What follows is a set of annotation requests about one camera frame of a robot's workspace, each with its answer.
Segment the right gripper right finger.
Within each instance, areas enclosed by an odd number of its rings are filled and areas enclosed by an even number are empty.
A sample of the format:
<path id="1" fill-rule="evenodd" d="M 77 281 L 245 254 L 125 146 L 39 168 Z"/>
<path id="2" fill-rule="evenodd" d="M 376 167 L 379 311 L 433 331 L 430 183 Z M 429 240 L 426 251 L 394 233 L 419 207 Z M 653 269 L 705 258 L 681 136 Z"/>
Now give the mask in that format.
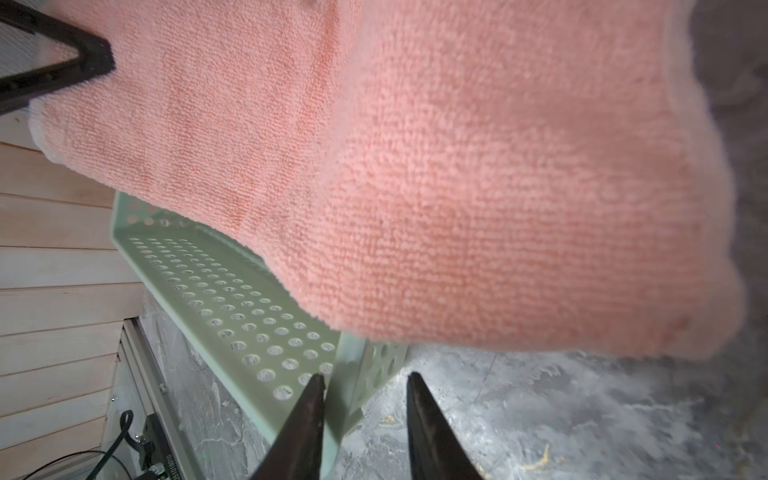
<path id="1" fill-rule="evenodd" d="M 482 479 L 418 372 L 408 376 L 406 410 L 412 479 Z"/>

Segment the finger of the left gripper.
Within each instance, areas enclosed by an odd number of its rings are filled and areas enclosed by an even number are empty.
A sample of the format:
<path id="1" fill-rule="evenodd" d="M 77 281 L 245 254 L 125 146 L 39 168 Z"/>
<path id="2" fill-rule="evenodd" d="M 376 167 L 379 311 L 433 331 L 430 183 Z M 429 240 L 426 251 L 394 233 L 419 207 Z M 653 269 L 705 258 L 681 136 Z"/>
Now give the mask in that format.
<path id="1" fill-rule="evenodd" d="M 28 34 L 40 34 L 77 50 L 64 62 L 1 79 L 1 113 L 25 108 L 29 101 L 107 75 L 115 69 L 110 43 L 97 35 L 16 1 L 1 3 L 1 22 Z"/>

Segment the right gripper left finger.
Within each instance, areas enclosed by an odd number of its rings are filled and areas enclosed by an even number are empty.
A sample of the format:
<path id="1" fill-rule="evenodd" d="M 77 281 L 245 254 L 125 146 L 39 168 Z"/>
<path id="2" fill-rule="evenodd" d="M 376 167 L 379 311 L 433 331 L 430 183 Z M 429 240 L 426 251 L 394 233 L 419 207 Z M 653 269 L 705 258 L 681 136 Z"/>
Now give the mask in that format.
<path id="1" fill-rule="evenodd" d="M 308 381 L 283 428 L 251 480 L 318 480 L 322 465 L 326 385 Z"/>

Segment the pink towel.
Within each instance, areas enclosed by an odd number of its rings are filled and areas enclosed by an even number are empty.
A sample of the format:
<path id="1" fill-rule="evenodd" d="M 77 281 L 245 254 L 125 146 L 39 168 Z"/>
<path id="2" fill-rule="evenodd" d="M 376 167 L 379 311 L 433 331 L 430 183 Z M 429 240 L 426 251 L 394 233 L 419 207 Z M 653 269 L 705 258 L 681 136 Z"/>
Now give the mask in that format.
<path id="1" fill-rule="evenodd" d="M 742 326 L 691 1 L 50 1 L 116 67 L 53 162 L 377 341 L 706 358 Z"/>

